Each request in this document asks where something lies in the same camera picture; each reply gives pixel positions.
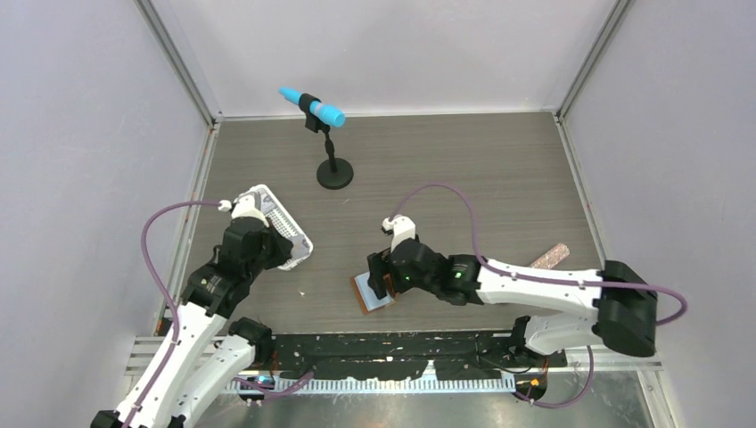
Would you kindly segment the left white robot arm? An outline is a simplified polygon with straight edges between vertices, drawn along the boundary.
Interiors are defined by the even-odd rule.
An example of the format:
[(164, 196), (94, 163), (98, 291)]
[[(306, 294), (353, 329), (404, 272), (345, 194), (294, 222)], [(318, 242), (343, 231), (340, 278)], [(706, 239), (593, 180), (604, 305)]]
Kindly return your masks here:
[(132, 391), (93, 427), (194, 427), (221, 390), (247, 366), (266, 367), (274, 355), (269, 327), (242, 317), (220, 348), (199, 361), (231, 320), (252, 283), (269, 269), (289, 270), (308, 238), (272, 218), (233, 218), (211, 259), (189, 275), (173, 323)]

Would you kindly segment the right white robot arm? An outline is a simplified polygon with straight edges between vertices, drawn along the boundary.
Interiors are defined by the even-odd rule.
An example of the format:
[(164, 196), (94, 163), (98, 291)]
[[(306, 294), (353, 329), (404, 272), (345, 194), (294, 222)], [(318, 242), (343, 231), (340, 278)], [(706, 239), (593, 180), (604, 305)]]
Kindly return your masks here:
[(603, 269), (559, 271), (445, 256), (418, 239), (367, 256), (368, 270), (352, 283), (367, 312), (420, 289), (456, 306), (517, 304), (551, 310), (514, 321), (505, 353), (521, 366), (567, 348), (604, 345), (617, 353), (655, 355), (658, 295), (629, 282), (638, 277), (610, 260)]

